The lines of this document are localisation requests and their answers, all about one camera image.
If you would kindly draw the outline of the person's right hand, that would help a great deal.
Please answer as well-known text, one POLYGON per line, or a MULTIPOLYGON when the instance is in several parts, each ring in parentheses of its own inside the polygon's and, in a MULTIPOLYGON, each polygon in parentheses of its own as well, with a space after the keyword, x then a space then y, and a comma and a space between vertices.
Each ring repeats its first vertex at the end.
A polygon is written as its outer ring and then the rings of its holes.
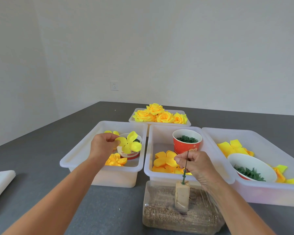
MULTIPOLYGON (((178 155, 187 156, 187 152, 178 155)), ((189 151, 187 171, 192 173, 207 192, 223 191, 229 186, 216 171, 209 156, 204 151, 189 151)))

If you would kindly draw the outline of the person's left hand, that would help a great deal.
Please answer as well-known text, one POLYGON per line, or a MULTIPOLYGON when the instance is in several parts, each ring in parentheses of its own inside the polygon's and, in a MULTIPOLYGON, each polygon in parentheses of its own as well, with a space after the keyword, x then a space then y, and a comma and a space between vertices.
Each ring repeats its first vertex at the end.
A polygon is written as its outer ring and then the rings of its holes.
POLYGON ((89 159, 95 162, 95 164, 103 167, 113 153, 114 150, 110 150, 109 142, 113 142, 118 135, 112 133, 96 134, 91 141, 89 159))

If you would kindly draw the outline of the green wire flower stem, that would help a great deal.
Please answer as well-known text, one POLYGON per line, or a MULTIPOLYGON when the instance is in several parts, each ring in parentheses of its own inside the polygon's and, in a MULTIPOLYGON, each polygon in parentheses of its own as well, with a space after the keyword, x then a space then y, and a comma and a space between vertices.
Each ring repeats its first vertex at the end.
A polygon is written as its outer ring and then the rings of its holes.
POLYGON ((183 180, 181 182, 182 185, 185 185, 185 178, 186 178, 186 172, 187 172, 187 162, 188 162, 188 154, 189 154, 189 151, 187 151, 186 163, 185 163, 185 167, 184 167, 184 170, 183 170, 183 180))

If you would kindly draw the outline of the yellow fabric flower petal piece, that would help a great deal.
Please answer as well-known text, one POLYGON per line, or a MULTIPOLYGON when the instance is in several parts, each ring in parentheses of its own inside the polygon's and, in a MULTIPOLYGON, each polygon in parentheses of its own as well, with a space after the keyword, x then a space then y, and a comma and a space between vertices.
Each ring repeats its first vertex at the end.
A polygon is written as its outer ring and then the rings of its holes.
POLYGON ((118 147, 120 147, 120 152, 122 154, 131 154, 132 152, 140 152, 142 144, 135 141, 138 137, 138 134, 135 131, 132 131, 125 137, 118 137, 115 141, 119 141, 118 147))

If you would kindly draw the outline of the person's right forearm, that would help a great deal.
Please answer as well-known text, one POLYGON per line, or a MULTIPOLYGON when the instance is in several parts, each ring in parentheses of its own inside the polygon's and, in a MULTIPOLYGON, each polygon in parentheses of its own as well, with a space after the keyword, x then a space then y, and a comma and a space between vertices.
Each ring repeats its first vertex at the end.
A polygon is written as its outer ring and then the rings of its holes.
POLYGON ((201 182, 215 200, 231 235, 276 235, 253 208, 222 178, 201 182))

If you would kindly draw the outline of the person's left forearm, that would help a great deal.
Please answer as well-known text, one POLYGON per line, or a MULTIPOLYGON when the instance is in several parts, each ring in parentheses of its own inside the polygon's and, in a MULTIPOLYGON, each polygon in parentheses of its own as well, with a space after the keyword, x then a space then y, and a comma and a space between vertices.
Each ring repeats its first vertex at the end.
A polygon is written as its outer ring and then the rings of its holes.
POLYGON ((2 235, 64 235, 94 177, 110 154, 89 155, 2 235))

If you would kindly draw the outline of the pile of yellow fabric petals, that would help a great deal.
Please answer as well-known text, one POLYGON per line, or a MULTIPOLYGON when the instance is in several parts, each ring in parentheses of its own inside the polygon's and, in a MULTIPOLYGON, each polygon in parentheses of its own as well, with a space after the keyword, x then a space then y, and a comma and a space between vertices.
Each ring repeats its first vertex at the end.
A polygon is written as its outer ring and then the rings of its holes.
POLYGON ((153 172, 169 173, 169 174, 183 174, 185 168, 181 168, 174 157, 177 154, 171 150, 166 152, 161 151, 155 154, 155 160, 153 161, 153 172))

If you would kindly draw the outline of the white and red paper cup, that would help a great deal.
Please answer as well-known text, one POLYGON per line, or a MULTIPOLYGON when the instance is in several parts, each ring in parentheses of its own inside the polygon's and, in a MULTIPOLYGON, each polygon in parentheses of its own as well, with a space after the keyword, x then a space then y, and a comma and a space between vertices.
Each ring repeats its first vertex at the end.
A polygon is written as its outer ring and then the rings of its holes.
MULTIPOLYGON (((128 134, 129 133, 125 133, 125 134, 121 134, 121 135, 119 135, 119 137, 127 137, 128 136, 128 134)), ((141 138, 141 136, 139 136, 138 135, 138 137, 137 137, 140 141, 141 141, 141 143, 142 143, 142 138, 141 138)), ((139 155, 140 155, 140 152, 132 152, 131 154, 122 154, 121 152, 120 152, 120 147, 117 147, 116 148, 117 149, 117 151, 118 151, 118 153, 121 155, 121 157, 124 157, 124 158, 128 158, 128 160, 131 160, 131 159, 135 159, 135 158, 137 158, 137 157, 139 157, 139 155)))

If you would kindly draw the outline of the white plastic bin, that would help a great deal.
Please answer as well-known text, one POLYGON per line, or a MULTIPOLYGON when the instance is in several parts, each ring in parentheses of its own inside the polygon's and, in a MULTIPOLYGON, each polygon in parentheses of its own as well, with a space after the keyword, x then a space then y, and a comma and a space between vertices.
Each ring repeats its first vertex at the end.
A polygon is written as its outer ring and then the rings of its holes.
POLYGON ((194 126, 165 126, 151 125, 149 128, 148 146, 145 156, 144 173, 149 176, 151 181, 157 181, 163 184, 172 184, 182 180, 181 174, 170 174, 162 172, 153 172, 153 161, 155 154, 161 151, 174 150, 173 132, 179 129, 192 130, 200 134, 203 138, 199 150, 204 151, 210 157, 213 166, 228 184, 235 182, 235 170, 228 162, 227 158, 221 153, 212 138, 204 132, 203 129, 194 126))
MULTIPOLYGON (((257 159, 271 166, 279 164, 287 166, 286 178, 294 178, 294 158, 256 132, 209 127, 204 127, 203 131, 214 142, 238 139, 241 143, 246 143, 248 149, 254 151, 257 159)), ((240 178, 236 179, 234 188, 247 202, 294 207, 294 184, 271 183, 268 180, 266 182, 248 182, 240 178)))
POLYGON ((124 167, 104 166, 94 177, 92 185, 120 188, 133 188, 136 185, 137 174, 142 170, 145 159, 145 144, 148 125, 134 122, 100 121, 66 156, 60 160, 60 166, 73 171, 85 161, 90 154, 90 145, 94 136, 106 130, 118 131, 128 135, 135 131, 142 143, 139 157, 129 160, 124 167))

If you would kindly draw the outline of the wooden block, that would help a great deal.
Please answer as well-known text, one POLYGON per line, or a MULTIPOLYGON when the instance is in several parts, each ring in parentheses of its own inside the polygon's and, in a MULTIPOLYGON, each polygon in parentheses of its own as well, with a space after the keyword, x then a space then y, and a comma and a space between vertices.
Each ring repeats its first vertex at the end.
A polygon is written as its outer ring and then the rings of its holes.
POLYGON ((190 184, 188 181, 185 181, 182 184, 182 181, 176 182, 175 189, 175 209, 182 213, 188 212, 189 207, 189 196, 190 196, 190 184))

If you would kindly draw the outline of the yellow fabric rose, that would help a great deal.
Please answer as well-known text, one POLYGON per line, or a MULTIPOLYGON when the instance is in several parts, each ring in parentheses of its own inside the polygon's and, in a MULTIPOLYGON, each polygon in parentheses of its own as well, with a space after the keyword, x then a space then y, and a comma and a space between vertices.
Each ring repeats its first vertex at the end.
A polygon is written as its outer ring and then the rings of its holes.
POLYGON ((156 122, 156 116, 149 114, 147 110, 138 110, 134 112, 133 119, 136 122, 156 122))
POLYGON ((173 122, 173 114, 168 111, 164 111, 164 112, 156 115, 156 120, 159 123, 172 123, 173 122))
POLYGON ((187 124, 188 118, 186 114, 175 113, 172 116, 172 123, 174 124, 187 124))
POLYGON ((149 104, 148 106, 146 106, 146 110, 147 112, 149 112, 149 114, 152 114, 152 115, 158 115, 165 112, 165 109, 163 108, 163 106, 157 103, 149 104))

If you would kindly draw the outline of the heap of yellow fabric petals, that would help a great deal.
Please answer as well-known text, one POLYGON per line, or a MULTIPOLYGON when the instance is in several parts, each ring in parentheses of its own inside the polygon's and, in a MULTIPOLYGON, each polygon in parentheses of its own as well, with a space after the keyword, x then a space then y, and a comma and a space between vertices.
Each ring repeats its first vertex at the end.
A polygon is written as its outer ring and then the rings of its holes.
MULTIPOLYGON (((255 157, 255 153, 253 151, 249 151, 245 147, 243 147, 238 139, 231 140, 230 142, 218 143, 217 146, 226 158, 230 154, 235 154, 235 153, 247 154, 249 156, 255 157)), ((271 167, 275 170, 275 172, 278 176, 276 183, 285 183, 285 184, 294 185, 294 178, 288 179, 284 175, 285 171, 288 169, 288 166, 276 165, 274 167, 273 166, 271 166, 271 167)))

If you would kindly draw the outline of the clear plastic sand container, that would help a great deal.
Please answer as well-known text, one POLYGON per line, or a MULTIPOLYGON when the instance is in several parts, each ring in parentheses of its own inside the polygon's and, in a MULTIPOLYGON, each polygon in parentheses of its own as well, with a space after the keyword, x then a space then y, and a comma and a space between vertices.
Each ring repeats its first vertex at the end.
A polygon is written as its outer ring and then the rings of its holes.
POLYGON ((176 185, 147 181, 142 222, 147 227, 214 235, 225 220, 214 199, 199 185, 190 186, 187 213, 175 209, 176 185))

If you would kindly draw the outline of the pile of green plastic calyxes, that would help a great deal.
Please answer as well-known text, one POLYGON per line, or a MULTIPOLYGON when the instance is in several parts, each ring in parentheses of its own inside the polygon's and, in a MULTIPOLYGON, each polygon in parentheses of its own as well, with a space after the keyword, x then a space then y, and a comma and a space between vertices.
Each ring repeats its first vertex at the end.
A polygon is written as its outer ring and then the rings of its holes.
POLYGON ((255 170, 255 168, 252 168, 252 170, 250 170, 247 167, 235 165, 234 169, 236 170, 238 175, 245 180, 266 181, 264 177, 262 177, 262 175, 258 173, 257 170, 255 170))

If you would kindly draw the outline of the white paper bowl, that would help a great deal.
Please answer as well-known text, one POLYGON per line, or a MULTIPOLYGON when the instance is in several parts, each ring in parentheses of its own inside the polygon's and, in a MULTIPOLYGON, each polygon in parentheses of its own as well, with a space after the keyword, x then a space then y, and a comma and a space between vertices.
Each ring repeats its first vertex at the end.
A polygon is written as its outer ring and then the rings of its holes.
POLYGON ((233 168, 235 165, 247 167, 250 170, 252 170, 252 168, 255 168, 255 170, 257 170, 257 172, 260 173, 262 177, 264 177, 264 179, 266 180, 265 182, 274 183, 278 179, 278 176, 275 170, 271 166, 247 154, 240 154, 240 153, 230 154, 227 157, 227 160, 229 161, 231 166, 233 166, 233 168))

